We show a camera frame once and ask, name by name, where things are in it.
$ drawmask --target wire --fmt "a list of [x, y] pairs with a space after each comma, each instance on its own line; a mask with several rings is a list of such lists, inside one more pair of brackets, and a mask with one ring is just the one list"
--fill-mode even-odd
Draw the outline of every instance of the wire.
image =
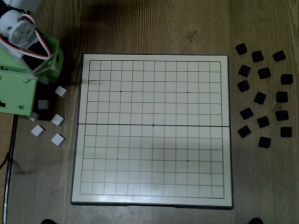
[[35, 29], [36, 36], [37, 36], [38, 40], [40, 41], [40, 43], [42, 44], [43, 48], [45, 49], [45, 51], [47, 52], [47, 54], [49, 56], [52, 55], [52, 50], [49, 47], [48, 43], [45, 41], [44, 37], [42, 36], [42, 34], [38, 30], [38, 28], [36, 27], [36, 22], [34, 21], [34, 19], [28, 14], [23, 14], [22, 18], [26, 19], [27, 21], [29, 21], [31, 23], [31, 25]]
[[4, 39], [4, 37], [3, 37], [2, 34], [0, 34], [0, 42], [3, 45], [5, 45], [8, 49], [10, 49], [12, 51], [16, 51], [16, 52], [19, 52], [21, 54], [28, 55], [28, 56], [31, 56], [31, 57], [34, 57], [34, 58], [38, 58], [38, 59], [42, 59], [42, 60], [48, 60], [48, 59], [50, 59], [52, 57], [52, 55], [53, 55], [52, 54], [52, 50], [49, 47], [48, 43], [45, 41], [45, 39], [42, 36], [42, 34], [37, 29], [36, 22], [34, 21], [34, 19], [30, 15], [28, 15], [28, 14], [23, 14], [22, 18], [26, 19], [34, 27], [37, 39], [39, 40], [39, 42], [41, 43], [41, 45], [45, 49], [47, 55], [38, 54], [38, 53], [35, 53], [35, 52], [31, 51], [31, 50], [23, 49], [23, 48], [20, 48], [20, 47], [18, 47], [16, 45], [12, 44], [12, 43], [9, 43], [8, 41], [6, 41]]
[[3, 161], [3, 162], [1, 163], [1, 165], [0, 165], [0, 169], [2, 169], [2, 168], [4, 167], [5, 163], [6, 163], [7, 160], [9, 159], [9, 153], [10, 153], [10, 152], [8, 152], [8, 153], [6, 154], [6, 157], [5, 157], [4, 161]]

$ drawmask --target white board surface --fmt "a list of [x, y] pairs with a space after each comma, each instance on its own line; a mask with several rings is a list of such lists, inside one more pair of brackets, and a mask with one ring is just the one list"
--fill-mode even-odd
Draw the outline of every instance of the white board surface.
[[231, 207], [228, 57], [84, 55], [71, 201]]

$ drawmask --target table surface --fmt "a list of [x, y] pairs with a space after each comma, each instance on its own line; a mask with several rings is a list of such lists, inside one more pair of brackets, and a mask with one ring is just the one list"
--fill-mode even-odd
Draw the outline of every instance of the table surface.
[[[68, 90], [65, 99], [48, 92], [52, 107], [44, 117], [58, 113], [65, 123], [56, 127], [38, 121], [46, 132], [36, 138], [30, 133], [36, 123], [19, 118], [8, 223], [40, 223], [52, 218], [62, 224], [246, 224], [253, 217], [264, 223], [299, 223], [298, 8], [298, 0], [43, 1], [33, 16], [42, 31], [60, 40], [65, 63], [57, 84]], [[249, 52], [239, 56], [235, 46], [243, 42]], [[274, 62], [272, 54], [282, 49], [287, 59]], [[263, 52], [264, 61], [252, 62], [251, 53], [256, 50]], [[70, 204], [83, 53], [229, 55], [232, 210]], [[244, 93], [237, 88], [244, 80], [238, 75], [242, 64], [252, 67], [251, 88]], [[259, 79], [257, 70], [262, 67], [271, 69], [270, 79]], [[280, 84], [284, 73], [294, 75], [293, 85]], [[253, 101], [258, 91], [267, 94], [264, 105]], [[277, 91], [288, 91], [289, 102], [276, 103]], [[249, 106], [255, 116], [243, 121], [239, 112]], [[288, 110], [288, 121], [276, 121], [279, 109]], [[265, 115], [271, 125], [260, 129], [256, 119]], [[244, 125], [252, 134], [241, 139], [237, 130]], [[281, 126], [292, 126], [293, 137], [280, 138]], [[66, 138], [61, 147], [50, 142], [56, 133]], [[257, 147], [260, 136], [272, 138], [270, 149]]]

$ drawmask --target black game piece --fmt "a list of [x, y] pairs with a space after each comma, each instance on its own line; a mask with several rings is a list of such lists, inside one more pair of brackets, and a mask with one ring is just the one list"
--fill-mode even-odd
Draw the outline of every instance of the black game piece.
[[252, 110], [250, 109], [250, 107], [248, 107], [248, 108], [245, 109], [245, 110], [242, 110], [242, 111], [240, 112], [240, 114], [241, 114], [241, 116], [242, 116], [242, 118], [243, 118], [244, 120], [246, 120], [246, 119], [248, 119], [248, 118], [251, 118], [251, 117], [253, 116], [253, 112], [252, 112]]
[[275, 54], [273, 54], [273, 58], [276, 62], [282, 61], [286, 59], [286, 56], [284, 54], [284, 51], [281, 50], [279, 52], [276, 52]]
[[266, 137], [261, 137], [258, 146], [262, 148], [270, 148], [270, 144], [271, 144], [271, 139]]
[[263, 103], [266, 100], [266, 96], [267, 96], [266, 94], [263, 94], [261, 92], [257, 92], [256, 97], [254, 98], [254, 102], [256, 102], [260, 105], [263, 105]]
[[282, 85], [290, 85], [293, 83], [293, 75], [283, 74], [280, 78]]
[[263, 54], [262, 52], [259, 51], [255, 51], [252, 53], [252, 59], [254, 62], [261, 62], [263, 60]]
[[253, 218], [249, 224], [263, 224], [260, 218]]
[[277, 120], [288, 120], [289, 113], [288, 113], [288, 111], [277, 111], [276, 118], [277, 118]]
[[276, 101], [278, 103], [288, 102], [288, 93], [287, 92], [277, 92], [276, 93]]
[[257, 119], [257, 122], [258, 122], [258, 125], [260, 126], [260, 128], [270, 125], [270, 122], [269, 122], [267, 116]]
[[238, 51], [239, 55], [247, 53], [247, 47], [244, 43], [239, 44], [235, 49]]
[[246, 91], [246, 90], [249, 90], [249, 88], [250, 88], [250, 86], [249, 86], [247, 80], [244, 80], [244, 81], [242, 81], [242, 82], [239, 82], [239, 83], [238, 83], [238, 87], [239, 87], [239, 89], [240, 89], [241, 92], [244, 92], [244, 91]]
[[245, 138], [247, 135], [249, 135], [251, 133], [251, 130], [249, 129], [249, 127], [246, 125], [243, 128], [238, 130], [239, 135], [241, 136], [241, 138]]
[[271, 72], [269, 68], [263, 68], [258, 71], [258, 75], [260, 79], [269, 78], [271, 76]]
[[292, 128], [291, 127], [280, 128], [280, 136], [283, 138], [290, 138], [292, 136]]
[[56, 224], [56, 223], [51, 219], [45, 219], [42, 221], [42, 224]]
[[241, 76], [247, 77], [249, 72], [250, 72], [250, 67], [246, 66], [246, 65], [242, 65], [242, 67], [240, 68], [239, 74]]

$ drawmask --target white game piece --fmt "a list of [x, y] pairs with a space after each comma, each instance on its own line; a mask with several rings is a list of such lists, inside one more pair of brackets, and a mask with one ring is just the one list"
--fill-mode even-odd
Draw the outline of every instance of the white game piece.
[[52, 139], [51, 142], [53, 142], [55, 145], [60, 146], [64, 142], [65, 138], [62, 137], [60, 134], [56, 134]]
[[60, 126], [62, 122], [64, 121], [64, 118], [60, 115], [56, 114], [53, 119], [51, 120], [52, 123], [56, 124], [57, 126]]
[[37, 121], [39, 119], [39, 115], [35, 112], [32, 112], [30, 116], [27, 116], [27, 118], [32, 121]]
[[50, 108], [50, 103], [46, 99], [42, 99], [38, 101], [38, 109], [40, 111], [48, 110]]
[[61, 86], [57, 87], [57, 89], [55, 90], [55, 93], [59, 96], [61, 96], [62, 98], [65, 97], [67, 90], [65, 88], [62, 88]]
[[35, 128], [31, 130], [31, 133], [33, 133], [36, 137], [41, 136], [44, 133], [44, 129], [37, 125]]

